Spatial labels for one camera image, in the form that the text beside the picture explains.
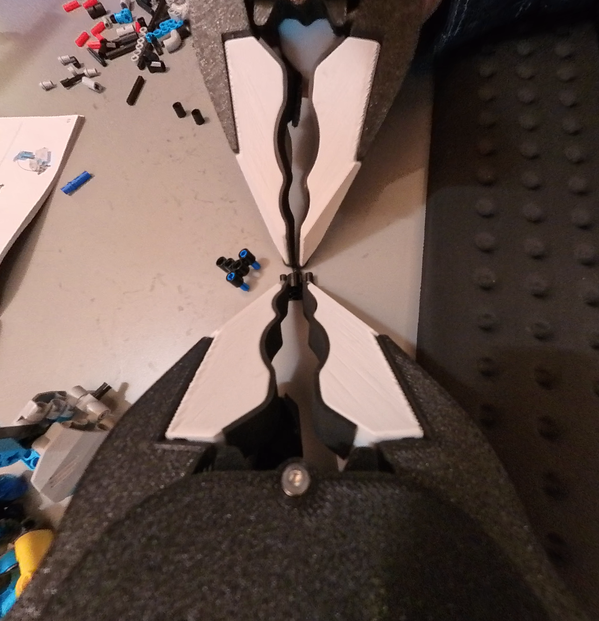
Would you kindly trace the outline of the toy instruction booklet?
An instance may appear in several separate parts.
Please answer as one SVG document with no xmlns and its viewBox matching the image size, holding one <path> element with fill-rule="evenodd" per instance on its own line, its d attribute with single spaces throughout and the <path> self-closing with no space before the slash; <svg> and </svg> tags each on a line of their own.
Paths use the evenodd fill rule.
<svg viewBox="0 0 599 621">
<path fill-rule="evenodd" d="M 48 198 L 83 121 L 0 117 L 0 264 Z"/>
</svg>

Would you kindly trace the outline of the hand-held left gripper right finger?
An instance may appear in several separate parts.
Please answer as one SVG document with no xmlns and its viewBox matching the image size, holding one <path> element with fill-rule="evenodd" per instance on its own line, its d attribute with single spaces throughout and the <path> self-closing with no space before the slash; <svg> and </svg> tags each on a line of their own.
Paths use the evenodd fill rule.
<svg viewBox="0 0 599 621">
<path fill-rule="evenodd" d="M 312 409 L 320 441 L 345 459 L 355 447 L 422 438 L 380 335 L 310 281 L 304 316 L 318 361 Z"/>
</svg>

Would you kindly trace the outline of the black connector brick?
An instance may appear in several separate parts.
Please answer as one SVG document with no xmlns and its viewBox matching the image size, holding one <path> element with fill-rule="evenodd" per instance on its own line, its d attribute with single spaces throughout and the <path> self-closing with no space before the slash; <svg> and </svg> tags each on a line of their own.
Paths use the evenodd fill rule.
<svg viewBox="0 0 599 621">
<path fill-rule="evenodd" d="M 280 282 L 289 300 L 302 300 L 304 284 L 313 283 L 314 278 L 312 272 L 293 271 L 280 275 Z"/>
</svg>

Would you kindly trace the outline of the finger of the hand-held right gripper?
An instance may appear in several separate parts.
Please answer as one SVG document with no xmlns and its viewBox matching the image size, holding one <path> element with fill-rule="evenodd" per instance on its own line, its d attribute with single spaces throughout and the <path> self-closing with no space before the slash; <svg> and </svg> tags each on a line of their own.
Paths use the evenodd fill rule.
<svg viewBox="0 0 599 621">
<path fill-rule="evenodd" d="M 241 172 L 285 265 L 291 264 L 279 129 L 288 98 L 287 72 L 272 49 L 253 35 L 225 44 Z"/>
<path fill-rule="evenodd" d="M 302 267 L 323 239 L 361 166 L 359 140 L 379 54 L 378 42 L 347 37 L 316 66 L 311 102 L 319 146 L 306 182 L 309 208 L 299 238 Z"/>
</svg>

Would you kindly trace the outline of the black studded mat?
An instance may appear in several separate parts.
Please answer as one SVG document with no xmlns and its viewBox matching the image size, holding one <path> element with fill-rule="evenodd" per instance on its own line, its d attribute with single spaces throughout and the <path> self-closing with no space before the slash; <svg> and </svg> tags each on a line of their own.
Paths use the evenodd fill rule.
<svg viewBox="0 0 599 621">
<path fill-rule="evenodd" d="M 599 47 L 542 24 L 435 72 L 418 360 L 599 620 Z"/>
</svg>

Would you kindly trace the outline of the blue yellow brick assembly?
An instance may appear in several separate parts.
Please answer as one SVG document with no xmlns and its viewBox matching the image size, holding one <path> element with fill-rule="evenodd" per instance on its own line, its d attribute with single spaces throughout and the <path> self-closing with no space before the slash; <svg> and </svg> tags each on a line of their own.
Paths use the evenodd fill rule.
<svg viewBox="0 0 599 621">
<path fill-rule="evenodd" d="M 79 480 L 116 417 L 111 391 L 74 386 L 36 394 L 0 426 L 0 619 L 29 584 L 55 539 Z"/>
</svg>

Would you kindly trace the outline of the pile of loose toy bricks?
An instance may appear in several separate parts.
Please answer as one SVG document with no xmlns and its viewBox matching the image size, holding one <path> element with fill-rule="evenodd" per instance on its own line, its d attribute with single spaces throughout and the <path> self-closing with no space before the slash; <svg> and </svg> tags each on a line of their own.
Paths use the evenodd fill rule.
<svg viewBox="0 0 599 621">
<path fill-rule="evenodd" d="M 87 66 L 74 54 L 58 56 L 68 74 L 57 81 L 39 82 L 46 92 L 57 86 L 71 89 L 83 84 L 102 93 L 100 68 L 119 58 L 128 58 L 139 71 L 165 73 L 164 54 L 180 50 L 192 35 L 186 1 L 120 1 L 117 11 L 109 11 L 105 1 L 68 1 L 62 7 L 68 13 L 82 8 L 93 20 L 75 39 L 75 45 L 90 54 L 93 64 Z"/>
</svg>

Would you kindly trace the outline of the black blue connector assembly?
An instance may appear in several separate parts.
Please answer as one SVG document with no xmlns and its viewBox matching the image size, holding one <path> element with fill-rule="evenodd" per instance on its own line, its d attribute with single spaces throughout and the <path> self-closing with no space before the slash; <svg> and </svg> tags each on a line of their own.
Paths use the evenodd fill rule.
<svg viewBox="0 0 599 621">
<path fill-rule="evenodd" d="M 245 292 L 250 290 L 245 278 L 250 274 L 250 271 L 261 269 L 256 256 L 248 248 L 241 249 L 237 258 L 218 257 L 216 266 L 225 272 L 227 282 Z"/>
</svg>

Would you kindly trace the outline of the grey desk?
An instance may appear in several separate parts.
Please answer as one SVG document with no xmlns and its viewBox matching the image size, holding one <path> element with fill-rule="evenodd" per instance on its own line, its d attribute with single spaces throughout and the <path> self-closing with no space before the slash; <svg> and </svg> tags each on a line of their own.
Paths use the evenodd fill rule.
<svg viewBox="0 0 599 621">
<path fill-rule="evenodd" d="M 201 337 L 286 272 L 227 143 L 191 42 L 164 54 L 166 73 L 128 58 L 101 68 L 101 94 L 58 56 L 92 23 L 62 1 L 0 1 L 0 117 L 80 114 L 81 132 L 55 193 L 0 268 L 0 423 L 38 392 L 103 382 L 122 412 Z M 125 102 L 136 77 L 146 84 Z M 179 119 L 172 104 L 181 102 Z M 433 76 L 416 65 L 309 264 L 318 285 L 414 356 Z M 195 124 L 191 110 L 206 119 Z M 60 188 L 87 171 L 68 196 Z M 248 292 L 220 256 L 248 248 L 261 265 Z"/>
</svg>

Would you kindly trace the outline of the blue pin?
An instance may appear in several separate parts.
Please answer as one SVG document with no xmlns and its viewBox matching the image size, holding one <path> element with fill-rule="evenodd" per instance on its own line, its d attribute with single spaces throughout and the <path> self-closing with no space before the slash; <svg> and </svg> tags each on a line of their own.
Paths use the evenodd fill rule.
<svg viewBox="0 0 599 621">
<path fill-rule="evenodd" d="M 93 178 L 93 175 L 87 171 L 80 173 L 78 176 L 67 182 L 60 190 L 70 196 L 74 192 L 78 191 L 83 185 L 89 182 Z"/>
</svg>

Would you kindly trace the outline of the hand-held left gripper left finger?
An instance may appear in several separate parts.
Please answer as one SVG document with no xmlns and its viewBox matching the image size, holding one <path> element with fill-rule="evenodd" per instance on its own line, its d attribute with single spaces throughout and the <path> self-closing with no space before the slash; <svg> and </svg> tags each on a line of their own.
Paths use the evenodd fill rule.
<svg viewBox="0 0 599 621">
<path fill-rule="evenodd" d="M 264 414 L 277 384 L 272 360 L 283 339 L 289 283 L 281 281 L 212 334 L 169 427 L 168 440 L 219 441 Z"/>
</svg>

